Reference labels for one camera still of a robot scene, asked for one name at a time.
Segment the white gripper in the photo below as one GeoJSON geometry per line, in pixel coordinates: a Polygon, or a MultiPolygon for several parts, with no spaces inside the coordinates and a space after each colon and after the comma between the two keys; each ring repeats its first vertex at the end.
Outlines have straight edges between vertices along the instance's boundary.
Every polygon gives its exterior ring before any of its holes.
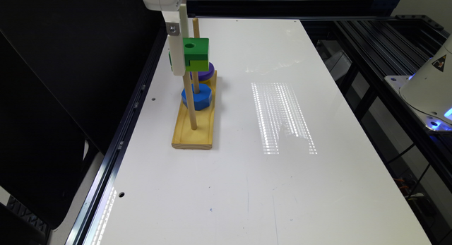
{"type": "Polygon", "coordinates": [[[183,39],[189,37],[189,22],[186,4],[182,2],[183,0],[143,0],[148,10],[162,11],[175,76],[183,76],[186,72],[183,39]]]}

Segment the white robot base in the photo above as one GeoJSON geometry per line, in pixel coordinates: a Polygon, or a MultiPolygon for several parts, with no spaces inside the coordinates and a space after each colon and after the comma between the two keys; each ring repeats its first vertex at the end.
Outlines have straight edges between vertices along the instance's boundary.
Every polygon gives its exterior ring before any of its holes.
{"type": "Polygon", "coordinates": [[[432,132],[451,132],[451,38],[411,76],[385,81],[432,132]]]}

